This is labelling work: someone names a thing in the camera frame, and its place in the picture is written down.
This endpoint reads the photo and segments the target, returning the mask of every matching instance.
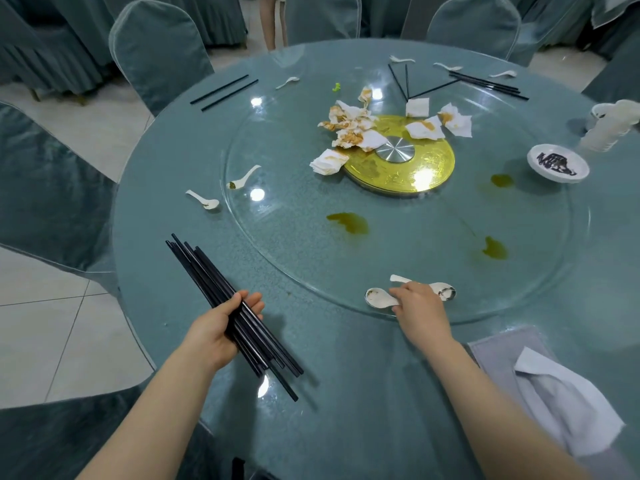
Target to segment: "floor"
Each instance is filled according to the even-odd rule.
[[[266,50],[258,0],[241,3],[248,47],[211,50],[215,69]],[[604,65],[589,52],[552,48],[531,69],[581,91]],[[20,84],[0,87],[0,99],[116,181],[152,121],[124,80],[101,88],[85,107],[53,97],[34,102]],[[151,372],[117,301],[98,284],[0,248],[0,408],[119,390]]]

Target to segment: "stack of cups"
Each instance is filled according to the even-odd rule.
[[[596,152],[608,152],[639,121],[640,104],[622,99],[613,104],[604,117],[582,137],[580,146]]]

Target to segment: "small plate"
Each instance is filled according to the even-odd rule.
[[[561,184],[577,184],[589,174],[589,165],[580,155],[556,144],[535,145],[527,161],[537,173]]]

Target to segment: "person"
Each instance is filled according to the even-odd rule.
[[[402,331],[442,382],[486,478],[589,478],[455,341],[443,302],[430,286],[409,282],[390,293],[400,302],[393,311]],[[241,299],[256,314],[264,309],[260,293],[243,290],[197,318],[78,479],[175,478],[209,385],[237,354],[224,331]]]
[[[280,26],[282,27],[282,44],[287,44],[287,27],[284,23],[284,3],[280,1]],[[262,35],[270,52],[276,50],[276,0],[260,0],[260,23],[262,24]]]

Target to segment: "gold disc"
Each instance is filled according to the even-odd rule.
[[[364,187],[386,194],[412,195],[442,185],[453,173],[456,158],[445,139],[413,139],[405,125],[416,118],[382,115],[374,129],[384,136],[399,136],[415,147],[415,156],[403,163],[382,160],[375,151],[365,153],[356,146],[340,153],[349,157],[344,164],[347,174]]]

